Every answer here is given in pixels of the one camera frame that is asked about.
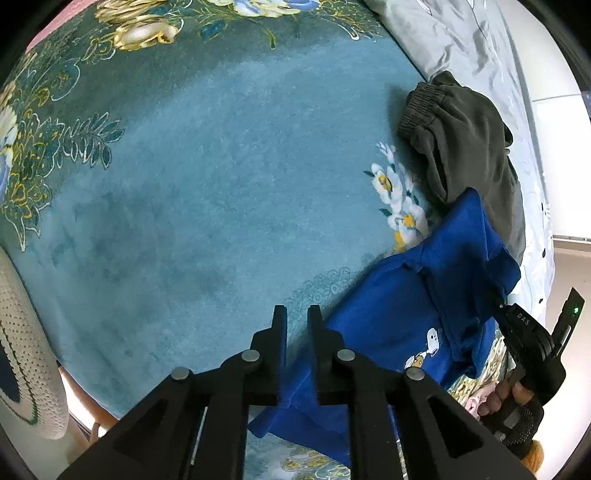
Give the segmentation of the gloved right hand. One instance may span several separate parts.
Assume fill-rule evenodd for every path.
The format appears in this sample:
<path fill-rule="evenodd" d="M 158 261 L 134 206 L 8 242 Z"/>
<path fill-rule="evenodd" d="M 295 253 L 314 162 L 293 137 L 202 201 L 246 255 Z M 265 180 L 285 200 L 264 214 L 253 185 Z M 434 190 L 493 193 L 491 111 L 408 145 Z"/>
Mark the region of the gloved right hand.
<path fill-rule="evenodd" d="M 543 458 L 534 439 L 544 417 L 537 396 L 520 382 L 500 382 L 477 408 L 480 422 L 522 463 Z"/>

